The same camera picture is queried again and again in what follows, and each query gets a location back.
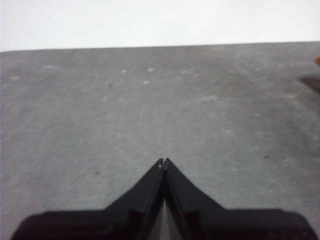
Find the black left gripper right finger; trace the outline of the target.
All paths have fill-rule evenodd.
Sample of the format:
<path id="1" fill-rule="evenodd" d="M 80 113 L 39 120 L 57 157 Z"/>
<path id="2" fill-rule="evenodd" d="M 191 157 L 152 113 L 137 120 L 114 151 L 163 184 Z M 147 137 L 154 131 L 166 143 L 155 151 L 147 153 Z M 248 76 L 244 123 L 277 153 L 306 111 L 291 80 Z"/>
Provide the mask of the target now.
<path id="1" fill-rule="evenodd" d="M 205 222 L 201 215 L 225 209 L 197 188 L 168 158 L 163 162 L 164 199 L 170 214 L 169 225 L 183 240 L 206 240 Z"/>

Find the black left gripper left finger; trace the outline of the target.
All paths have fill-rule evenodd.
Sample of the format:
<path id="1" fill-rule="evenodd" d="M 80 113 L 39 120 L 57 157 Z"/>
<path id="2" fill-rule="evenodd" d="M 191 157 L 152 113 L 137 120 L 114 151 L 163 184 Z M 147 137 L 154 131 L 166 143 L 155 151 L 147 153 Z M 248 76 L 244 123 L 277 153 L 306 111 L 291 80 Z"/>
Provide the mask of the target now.
<path id="1" fill-rule="evenodd" d="M 149 240 L 163 204 L 164 160 L 160 158 L 128 191 L 106 207 L 107 240 Z"/>

